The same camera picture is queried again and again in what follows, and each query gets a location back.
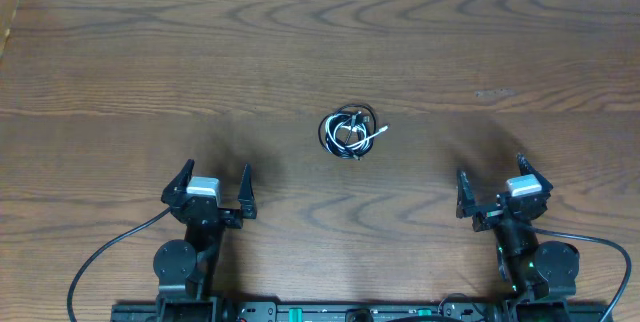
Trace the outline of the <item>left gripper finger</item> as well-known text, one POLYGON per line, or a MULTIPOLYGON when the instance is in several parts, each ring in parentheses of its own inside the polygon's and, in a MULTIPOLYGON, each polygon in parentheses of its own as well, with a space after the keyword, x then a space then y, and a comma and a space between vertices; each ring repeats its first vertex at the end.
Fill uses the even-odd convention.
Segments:
POLYGON ((252 168, 250 164, 246 164, 243 170, 240 183, 238 202, 240 203, 240 211, 244 219, 255 219, 257 217, 257 207, 255 196, 252 188, 252 168))
POLYGON ((188 159, 180 172, 163 189, 161 201, 168 206, 183 206, 187 201, 187 187, 192 178, 195 165, 193 159, 188 159))

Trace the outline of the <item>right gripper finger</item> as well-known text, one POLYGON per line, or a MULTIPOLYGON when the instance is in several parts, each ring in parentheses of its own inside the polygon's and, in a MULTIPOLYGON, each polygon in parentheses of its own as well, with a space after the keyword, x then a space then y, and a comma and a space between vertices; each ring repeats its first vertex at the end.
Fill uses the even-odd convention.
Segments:
POLYGON ((553 190, 553 185, 537 171, 524 154, 520 153, 516 157, 520 176, 515 186, 515 196, 527 196, 533 194, 549 195, 553 190))
POLYGON ((466 172, 458 169, 456 171, 456 180, 456 217, 459 219, 471 217, 476 213, 476 201, 466 172))

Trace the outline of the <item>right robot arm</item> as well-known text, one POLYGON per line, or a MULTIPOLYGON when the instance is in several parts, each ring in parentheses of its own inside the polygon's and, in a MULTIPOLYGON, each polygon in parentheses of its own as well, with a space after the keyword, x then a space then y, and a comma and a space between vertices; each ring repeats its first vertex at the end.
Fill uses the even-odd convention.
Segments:
POLYGON ((532 221, 547 211, 553 185, 526 157, 517 156, 520 175, 505 182, 493 203, 476 202, 465 171, 456 172, 456 217, 470 218, 473 230, 496 238, 499 272, 515 296, 503 302, 508 321, 570 321, 567 298, 576 294, 580 255, 571 244, 541 243, 532 221))

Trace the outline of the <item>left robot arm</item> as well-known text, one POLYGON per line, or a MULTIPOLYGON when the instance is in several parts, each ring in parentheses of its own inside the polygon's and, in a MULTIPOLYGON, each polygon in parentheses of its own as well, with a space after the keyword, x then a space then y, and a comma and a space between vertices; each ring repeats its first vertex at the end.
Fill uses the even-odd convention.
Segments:
POLYGON ((195 161, 187 160, 164 188, 161 201, 186 227, 181 239, 162 245, 153 260, 159 280, 156 319, 160 322, 227 322, 237 319, 234 303, 211 291, 224 233, 240 229, 257 217, 252 168, 244 167, 238 208, 220 205, 220 181, 193 175, 195 161))

